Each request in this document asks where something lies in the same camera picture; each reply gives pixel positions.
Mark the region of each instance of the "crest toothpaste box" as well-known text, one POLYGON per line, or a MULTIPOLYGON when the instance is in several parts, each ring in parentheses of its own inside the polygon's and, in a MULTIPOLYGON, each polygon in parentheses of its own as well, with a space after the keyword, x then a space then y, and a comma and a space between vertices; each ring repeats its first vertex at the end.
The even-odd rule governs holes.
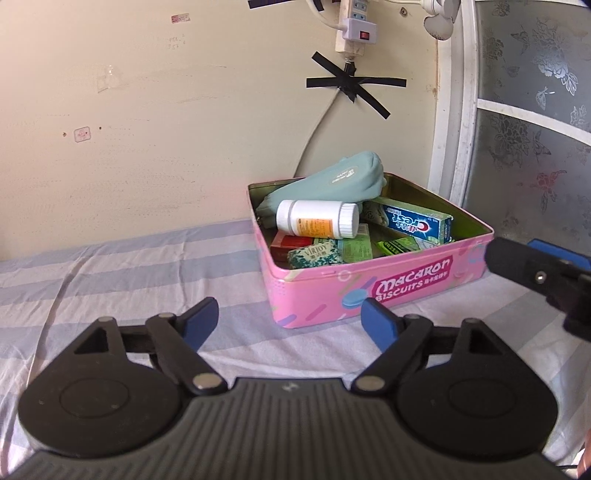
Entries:
POLYGON ((434 245, 452 241, 453 216, 448 213, 377 197, 363 203, 361 216, 368 222, 386 226, 434 245))

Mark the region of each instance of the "beige wall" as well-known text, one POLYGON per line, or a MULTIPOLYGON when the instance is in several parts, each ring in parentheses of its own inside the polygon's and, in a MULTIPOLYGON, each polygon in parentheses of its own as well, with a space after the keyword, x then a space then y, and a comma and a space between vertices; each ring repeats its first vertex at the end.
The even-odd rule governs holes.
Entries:
MULTIPOLYGON (((408 88, 367 87, 387 121, 340 95, 301 171, 369 149, 426 184, 436 43, 419 7, 370 9, 379 44, 358 73, 408 88)), ((305 88, 326 75, 310 57, 342 65, 334 40, 303 0, 0 1, 0 259, 245 217, 247 184, 295 172, 332 95, 305 88)))

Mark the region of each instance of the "white cable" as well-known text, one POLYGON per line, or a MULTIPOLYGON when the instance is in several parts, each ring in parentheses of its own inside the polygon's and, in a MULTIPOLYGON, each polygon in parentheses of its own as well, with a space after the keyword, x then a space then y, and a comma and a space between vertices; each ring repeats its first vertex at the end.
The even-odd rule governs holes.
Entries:
POLYGON ((308 7, 310 7, 310 10, 314 14, 314 16, 318 20, 320 20, 324 25, 326 25, 327 27, 330 27, 330 28, 334 28, 335 30, 342 30, 343 32, 347 31, 347 27, 345 27, 344 25, 341 25, 338 23, 332 23, 332 22, 328 21, 327 19, 325 19, 324 15, 322 15, 318 11, 318 9, 316 8, 313 0, 306 0, 306 2, 308 3, 308 7))
POLYGON ((301 151, 300 159, 298 160, 297 165, 295 166, 296 168, 294 170, 294 175, 293 175, 294 178, 295 177, 298 177, 298 176, 301 176, 301 174, 299 172, 299 169, 301 167, 302 160, 304 160, 304 155, 306 154, 306 150, 308 150, 308 147, 310 146, 310 143, 312 142, 312 139, 316 135, 316 132, 317 132, 318 128, 320 127, 320 124, 323 122, 323 120, 326 118, 326 115, 328 115, 330 109, 335 104, 335 100, 339 96, 339 92, 340 92, 340 90, 338 88, 335 88, 335 94, 330 99, 330 102, 327 105, 326 109, 324 110, 324 113, 320 116, 320 118, 316 122, 314 128, 312 129, 312 132, 311 132, 310 136, 308 137, 308 140, 306 140, 306 144, 304 145, 304 148, 301 151))

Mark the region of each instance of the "power strip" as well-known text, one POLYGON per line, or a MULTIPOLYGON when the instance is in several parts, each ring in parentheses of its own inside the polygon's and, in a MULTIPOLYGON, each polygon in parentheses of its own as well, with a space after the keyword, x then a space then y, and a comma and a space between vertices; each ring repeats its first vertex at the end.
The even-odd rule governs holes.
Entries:
POLYGON ((365 43, 376 43, 377 25, 367 21, 368 0, 341 0, 339 23, 346 25, 345 32, 336 34, 335 50, 345 57, 363 55, 365 43))

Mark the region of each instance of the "frosted glass panel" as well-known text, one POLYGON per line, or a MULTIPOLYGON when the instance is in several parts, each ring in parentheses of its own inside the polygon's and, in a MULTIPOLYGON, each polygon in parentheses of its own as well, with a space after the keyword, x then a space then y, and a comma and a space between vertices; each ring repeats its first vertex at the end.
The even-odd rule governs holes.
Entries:
POLYGON ((502 236, 589 254, 591 147, 479 110, 465 205, 502 236))
POLYGON ((527 0, 476 8, 479 96, 589 131, 591 10, 527 0))

